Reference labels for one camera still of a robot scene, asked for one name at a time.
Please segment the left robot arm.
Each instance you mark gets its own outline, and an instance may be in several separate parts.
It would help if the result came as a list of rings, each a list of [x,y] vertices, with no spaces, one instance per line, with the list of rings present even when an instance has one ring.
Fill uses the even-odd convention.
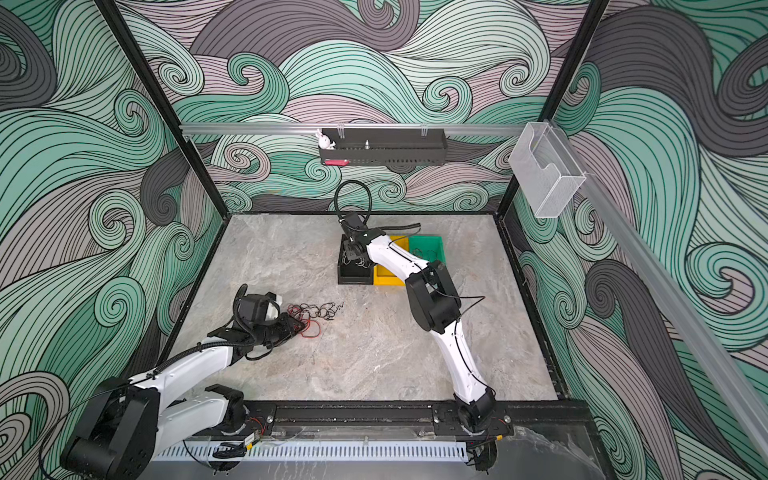
[[[60,455],[61,466],[84,479],[136,479],[158,454],[199,432],[252,440],[241,391],[215,384],[187,395],[213,374],[255,360],[254,348],[270,354],[307,329],[301,315],[282,309],[279,295],[247,289],[236,292],[230,320],[203,341],[146,372],[99,384]]]

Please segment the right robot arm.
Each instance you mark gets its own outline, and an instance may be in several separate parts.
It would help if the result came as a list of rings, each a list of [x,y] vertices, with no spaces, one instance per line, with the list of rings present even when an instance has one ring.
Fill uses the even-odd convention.
[[[340,208],[340,193],[350,185],[362,188],[366,195],[367,208],[362,213],[344,213]],[[420,225],[369,226],[373,195],[358,180],[341,182],[334,191],[332,205],[347,238],[347,254],[353,260],[382,266],[404,282],[413,319],[435,340],[449,370],[462,428],[472,435],[484,432],[496,406],[496,392],[484,380],[466,340],[462,324],[466,313],[462,302],[466,298],[458,293],[443,262],[422,259],[398,246],[388,235],[389,231],[418,229]]]

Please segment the black plastic bin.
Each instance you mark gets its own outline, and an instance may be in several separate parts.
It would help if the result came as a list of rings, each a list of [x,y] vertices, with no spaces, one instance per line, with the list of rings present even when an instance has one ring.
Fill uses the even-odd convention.
[[[346,235],[341,236],[338,261],[337,261],[337,282],[339,285],[372,285],[373,284],[373,265],[370,262],[348,258],[349,239]]]

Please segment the yellow plastic bin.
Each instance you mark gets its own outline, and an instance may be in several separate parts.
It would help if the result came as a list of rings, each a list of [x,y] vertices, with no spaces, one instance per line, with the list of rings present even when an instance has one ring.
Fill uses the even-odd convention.
[[[409,240],[406,236],[395,237],[395,244],[409,252]],[[405,283],[382,265],[376,264],[373,268],[373,284],[375,286],[404,286]]]

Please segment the green plastic bin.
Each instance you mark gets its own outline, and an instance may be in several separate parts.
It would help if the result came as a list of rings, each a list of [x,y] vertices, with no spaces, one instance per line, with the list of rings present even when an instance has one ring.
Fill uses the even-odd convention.
[[[408,250],[427,262],[439,261],[444,265],[447,264],[444,244],[440,236],[414,235],[409,238]]]

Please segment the white rabbit figurine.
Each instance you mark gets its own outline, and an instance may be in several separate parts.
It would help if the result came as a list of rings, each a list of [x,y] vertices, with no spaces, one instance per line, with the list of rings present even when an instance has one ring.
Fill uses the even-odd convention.
[[[318,147],[322,150],[334,150],[335,149],[335,142],[331,140],[331,138],[326,135],[321,129],[317,129],[315,131],[315,137],[317,139]]]

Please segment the black wall shelf tray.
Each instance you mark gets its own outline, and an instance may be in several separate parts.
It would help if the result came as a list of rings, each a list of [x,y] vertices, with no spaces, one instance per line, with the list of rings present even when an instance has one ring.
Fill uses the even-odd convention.
[[[336,144],[334,150],[318,147],[325,165],[403,169],[442,164],[447,158],[448,142],[443,130],[347,130],[343,136],[332,129],[322,131]]]

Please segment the aluminium wall rail back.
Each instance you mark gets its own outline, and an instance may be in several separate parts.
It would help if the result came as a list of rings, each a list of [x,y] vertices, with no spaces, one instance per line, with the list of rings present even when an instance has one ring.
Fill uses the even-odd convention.
[[[316,130],[332,129],[343,136],[347,130],[443,130],[447,136],[507,137],[519,135],[523,124],[365,124],[365,123],[213,123],[191,122],[179,126],[183,135],[313,135]]]

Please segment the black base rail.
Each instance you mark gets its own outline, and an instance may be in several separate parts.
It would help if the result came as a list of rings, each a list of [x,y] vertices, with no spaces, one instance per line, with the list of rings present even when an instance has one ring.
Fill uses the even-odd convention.
[[[587,424],[583,401],[498,401],[472,427],[471,416],[453,400],[255,401],[244,402],[248,418],[268,434],[289,427],[417,427],[438,436],[505,435],[515,426]]]

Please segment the clear acrylic wall holder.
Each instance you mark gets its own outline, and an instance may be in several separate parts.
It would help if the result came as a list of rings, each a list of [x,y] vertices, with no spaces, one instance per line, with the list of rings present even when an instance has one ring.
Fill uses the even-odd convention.
[[[551,122],[525,125],[509,165],[539,219],[559,217],[586,180],[568,136]]]

